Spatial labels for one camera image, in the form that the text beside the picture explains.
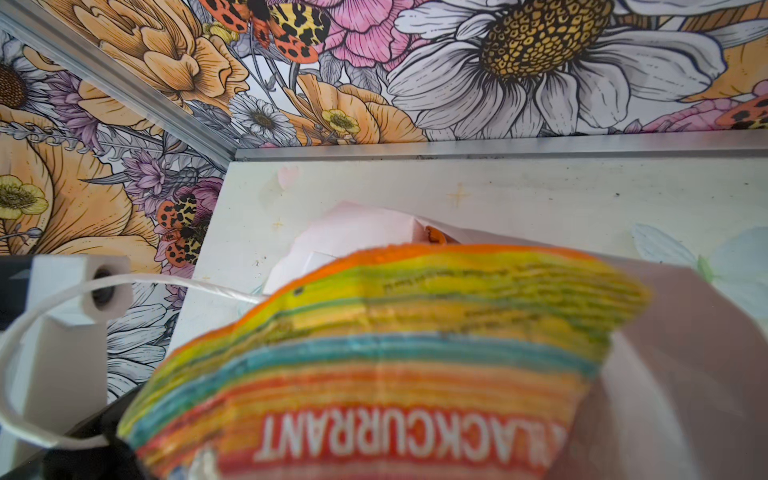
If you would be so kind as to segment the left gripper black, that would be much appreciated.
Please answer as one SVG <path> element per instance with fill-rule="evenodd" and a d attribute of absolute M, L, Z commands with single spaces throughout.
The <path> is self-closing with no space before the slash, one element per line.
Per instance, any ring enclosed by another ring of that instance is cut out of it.
<path fill-rule="evenodd" d="M 105 447 L 84 450 L 43 449 L 1 476 L 2 479 L 124 479 L 147 478 L 147 470 L 135 452 L 116 436 L 125 411 L 141 392 L 137 386 L 68 432 L 74 438 L 98 434 L 108 440 Z"/>

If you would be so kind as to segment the orange snack packet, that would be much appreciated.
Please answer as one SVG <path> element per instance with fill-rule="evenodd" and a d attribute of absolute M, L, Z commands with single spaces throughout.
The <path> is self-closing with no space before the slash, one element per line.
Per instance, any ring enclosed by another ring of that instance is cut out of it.
<path fill-rule="evenodd" d="M 157 479 L 540 479 L 649 301 L 565 249 L 359 251 L 177 349 L 116 434 Z"/>
<path fill-rule="evenodd" d="M 454 242 L 450 236 L 446 235 L 443 231 L 433 226 L 426 226 L 425 234 L 427 236 L 427 240 L 432 244 L 446 245 Z"/>

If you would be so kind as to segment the red white paper bag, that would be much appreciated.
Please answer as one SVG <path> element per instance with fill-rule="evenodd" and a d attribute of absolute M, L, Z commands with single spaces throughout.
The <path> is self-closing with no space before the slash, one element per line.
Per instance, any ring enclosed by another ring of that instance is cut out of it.
<path fill-rule="evenodd" d="M 248 305 L 191 341 L 241 320 L 289 283 L 359 251 L 432 244 L 513 245 L 587 254 L 638 280 L 647 308 L 613 333 L 567 440 L 540 479 L 763 479 L 767 475 L 767 338 L 696 271 L 468 230 L 399 211 L 341 203 L 300 234 L 258 292 L 177 278 Z"/>

